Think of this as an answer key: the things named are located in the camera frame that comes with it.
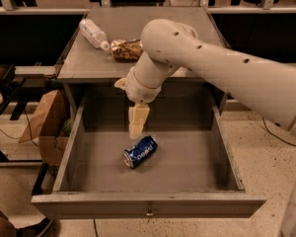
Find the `cardboard box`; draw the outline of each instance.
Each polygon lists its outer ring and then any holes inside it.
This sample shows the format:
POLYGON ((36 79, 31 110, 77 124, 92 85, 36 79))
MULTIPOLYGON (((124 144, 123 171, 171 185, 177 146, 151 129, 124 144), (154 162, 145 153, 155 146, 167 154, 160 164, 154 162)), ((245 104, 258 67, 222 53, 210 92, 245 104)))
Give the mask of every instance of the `cardboard box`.
POLYGON ((19 143, 38 137, 43 162, 59 166, 69 137, 59 137, 63 123, 70 118, 66 96, 59 90, 44 94, 19 143))

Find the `gray tabletop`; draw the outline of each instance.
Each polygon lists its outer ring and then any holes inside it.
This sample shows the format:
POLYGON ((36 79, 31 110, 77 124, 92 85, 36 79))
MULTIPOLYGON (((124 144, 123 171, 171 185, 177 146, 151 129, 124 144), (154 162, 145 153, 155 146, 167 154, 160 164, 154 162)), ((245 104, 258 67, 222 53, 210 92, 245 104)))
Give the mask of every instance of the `gray tabletop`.
MULTIPOLYGON (((107 33, 109 42, 117 39, 140 40, 142 29, 151 20, 169 19, 193 26, 200 40, 221 45, 215 28, 200 7, 94 8, 87 18, 107 33)), ((116 61, 109 52, 95 49, 79 32, 58 79, 65 83, 92 83, 98 79, 120 78, 134 64, 116 61)), ((184 71, 178 74, 185 76, 184 71)))

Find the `crumpled wrapper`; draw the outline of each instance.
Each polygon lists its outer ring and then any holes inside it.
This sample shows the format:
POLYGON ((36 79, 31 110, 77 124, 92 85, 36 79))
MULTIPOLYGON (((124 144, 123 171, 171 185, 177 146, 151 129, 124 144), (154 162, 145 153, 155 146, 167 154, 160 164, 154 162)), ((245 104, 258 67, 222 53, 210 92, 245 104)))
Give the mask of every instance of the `crumpled wrapper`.
POLYGON ((139 39, 115 39, 111 42, 111 54, 115 59, 138 60, 143 52, 139 39))

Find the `person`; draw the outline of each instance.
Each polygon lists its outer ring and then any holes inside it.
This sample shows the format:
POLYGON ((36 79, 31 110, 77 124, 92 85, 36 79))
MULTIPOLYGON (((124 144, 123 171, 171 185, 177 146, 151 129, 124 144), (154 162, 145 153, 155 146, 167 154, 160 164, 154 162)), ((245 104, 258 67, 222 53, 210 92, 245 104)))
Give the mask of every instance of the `person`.
POLYGON ((52 225, 52 220, 44 218, 40 223, 25 228, 15 228, 9 218, 0 210, 0 237, 42 236, 52 225))

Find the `bottle cap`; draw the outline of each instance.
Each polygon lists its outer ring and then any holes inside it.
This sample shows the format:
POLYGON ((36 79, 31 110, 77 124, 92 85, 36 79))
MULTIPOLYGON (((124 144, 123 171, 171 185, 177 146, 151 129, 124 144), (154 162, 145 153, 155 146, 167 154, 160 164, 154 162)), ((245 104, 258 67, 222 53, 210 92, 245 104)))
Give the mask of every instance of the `bottle cap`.
POLYGON ((110 44, 107 41, 102 41, 101 42, 101 49, 108 51, 110 50, 110 44))

